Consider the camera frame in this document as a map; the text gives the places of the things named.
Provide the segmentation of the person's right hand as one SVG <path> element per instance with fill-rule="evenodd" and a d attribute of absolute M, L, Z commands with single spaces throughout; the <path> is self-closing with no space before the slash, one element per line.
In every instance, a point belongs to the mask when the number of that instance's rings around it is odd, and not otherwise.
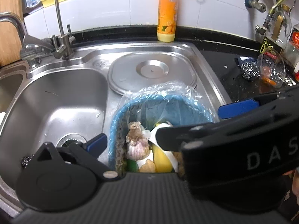
<path fill-rule="evenodd" d="M 299 198 L 299 173 L 298 168 L 294 170 L 293 178 L 292 178 L 292 188 L 291 188 L 293 194 L 297 197 L 297 200 Z"/>

